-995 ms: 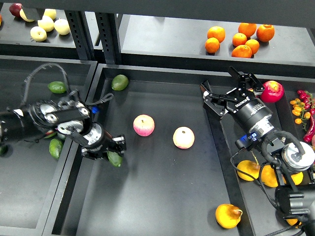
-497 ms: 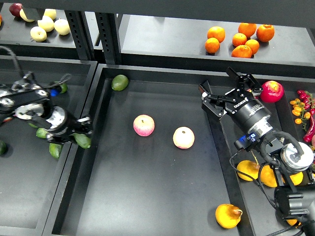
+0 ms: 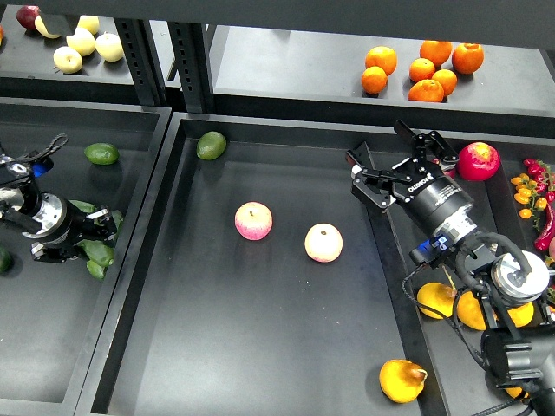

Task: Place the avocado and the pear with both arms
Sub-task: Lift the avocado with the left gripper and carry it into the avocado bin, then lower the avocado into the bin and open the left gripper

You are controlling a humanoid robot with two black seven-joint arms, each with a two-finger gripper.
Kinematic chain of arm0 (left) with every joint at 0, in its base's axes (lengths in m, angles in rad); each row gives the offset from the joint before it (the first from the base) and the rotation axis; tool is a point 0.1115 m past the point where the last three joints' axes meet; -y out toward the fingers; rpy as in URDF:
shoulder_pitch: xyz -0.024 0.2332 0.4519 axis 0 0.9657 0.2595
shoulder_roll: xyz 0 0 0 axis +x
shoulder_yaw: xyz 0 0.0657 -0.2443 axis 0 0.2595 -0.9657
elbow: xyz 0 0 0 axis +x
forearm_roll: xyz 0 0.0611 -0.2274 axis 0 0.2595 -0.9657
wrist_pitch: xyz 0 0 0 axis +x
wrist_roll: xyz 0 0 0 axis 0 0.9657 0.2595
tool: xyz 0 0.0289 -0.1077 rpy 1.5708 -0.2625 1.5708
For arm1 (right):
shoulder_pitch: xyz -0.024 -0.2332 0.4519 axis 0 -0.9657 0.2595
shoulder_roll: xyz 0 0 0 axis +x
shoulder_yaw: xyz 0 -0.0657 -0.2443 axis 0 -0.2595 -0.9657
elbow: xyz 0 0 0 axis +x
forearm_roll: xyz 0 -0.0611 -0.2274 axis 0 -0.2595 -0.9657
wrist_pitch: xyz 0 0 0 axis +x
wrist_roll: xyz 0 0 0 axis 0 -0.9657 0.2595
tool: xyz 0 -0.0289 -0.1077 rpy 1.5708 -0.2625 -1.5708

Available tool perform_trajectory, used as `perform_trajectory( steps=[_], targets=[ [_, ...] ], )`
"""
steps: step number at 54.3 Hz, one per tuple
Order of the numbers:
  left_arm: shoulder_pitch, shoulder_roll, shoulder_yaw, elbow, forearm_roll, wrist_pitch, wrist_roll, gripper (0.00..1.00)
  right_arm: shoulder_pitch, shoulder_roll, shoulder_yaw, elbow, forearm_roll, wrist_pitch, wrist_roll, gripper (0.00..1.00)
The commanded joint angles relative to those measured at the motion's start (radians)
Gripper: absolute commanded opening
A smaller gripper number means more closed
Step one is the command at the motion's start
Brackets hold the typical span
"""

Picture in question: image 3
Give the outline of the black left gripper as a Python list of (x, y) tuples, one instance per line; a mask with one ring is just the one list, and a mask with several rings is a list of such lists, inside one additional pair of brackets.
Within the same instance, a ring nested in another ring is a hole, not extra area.
[(65, 263), (81, 255), (76, 245), (86, 238), (115, 247), (120, 234), (120, 212), (101, 208), (85, 214), (55, 194), (42, 195), (41, 243), (30, 246), (34, 261)]

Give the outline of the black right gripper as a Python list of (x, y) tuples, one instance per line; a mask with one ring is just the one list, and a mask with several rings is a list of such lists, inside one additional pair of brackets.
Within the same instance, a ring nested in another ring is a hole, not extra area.
[(459, 161), (458, 153), (435, 130), (417, 133), (397, 120), (395, 132), (411, 145), (412, 159), (406, 158), (390, 170), (370, 166), (368, 145), (363, 142), (345, 153), (351, 168), (351, 193), (367, 208), (387, 210), (395, 202), (428, 237), (447, 236), (457, 243), (476, 232), (468, 216), (472, 198), (441, 167)]

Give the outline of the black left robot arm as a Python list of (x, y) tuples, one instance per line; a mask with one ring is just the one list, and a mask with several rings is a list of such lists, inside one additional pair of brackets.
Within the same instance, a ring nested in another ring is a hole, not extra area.
[(68, 141), (62, 133), (40, 152), (11, 157), (1, 151), (1, 222), (32, 241), (31, 256), (47, 263), (85, 257), (106, 268), (114, 262), (118, 227), (103, 205), (91, 212), (52, 192), (36, 178), (53, 167), (51, 155)]

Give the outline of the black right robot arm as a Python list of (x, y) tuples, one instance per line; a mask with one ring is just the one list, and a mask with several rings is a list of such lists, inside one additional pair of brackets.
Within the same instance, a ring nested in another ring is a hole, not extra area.
[(394, 125), (411, 154), (376, 170), (366, 143), (346, 152), (352, 193), (386, 211), (398, 204), (427, 240), (410, 257), (415, 271), (448, 267), (462, 282), (457, 296), (477, 300), (486, 330), (471, 356), (495, 385), (521, 388), (537, 415), (554, 413), (554, 318), (548, 301), (550, 271), (537, 255), (508, 237), (481, 229), (469, 217), (471, 197), (447, 175), (457, 152), (436, 131)]

